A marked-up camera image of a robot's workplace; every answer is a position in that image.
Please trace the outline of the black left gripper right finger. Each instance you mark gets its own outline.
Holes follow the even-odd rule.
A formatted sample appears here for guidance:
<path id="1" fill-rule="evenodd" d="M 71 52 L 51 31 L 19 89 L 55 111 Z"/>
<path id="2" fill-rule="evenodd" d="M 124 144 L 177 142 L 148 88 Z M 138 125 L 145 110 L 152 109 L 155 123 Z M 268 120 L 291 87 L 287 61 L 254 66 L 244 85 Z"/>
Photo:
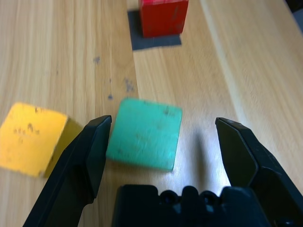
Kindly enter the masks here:
<path id="1" fill-rule="evenodd" d="M 301 227 L 303 196 L 274 155 L 241 123 L 218 117 L 215 125 L 231 186 L 249 187 L 271 225 Z"/>

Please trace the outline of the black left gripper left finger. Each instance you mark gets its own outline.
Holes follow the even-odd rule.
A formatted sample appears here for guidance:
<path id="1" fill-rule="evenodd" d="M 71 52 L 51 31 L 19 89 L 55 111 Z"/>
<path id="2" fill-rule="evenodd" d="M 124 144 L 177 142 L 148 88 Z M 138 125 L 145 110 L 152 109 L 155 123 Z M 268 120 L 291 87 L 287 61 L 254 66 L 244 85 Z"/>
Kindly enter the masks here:
<path id="1" fill-rule="evenodd" d="M 112 118 L 91 120 L 66 147 L 29 213 L 26 227 L 76 227 L 82 211 L 96 199 Z"/>

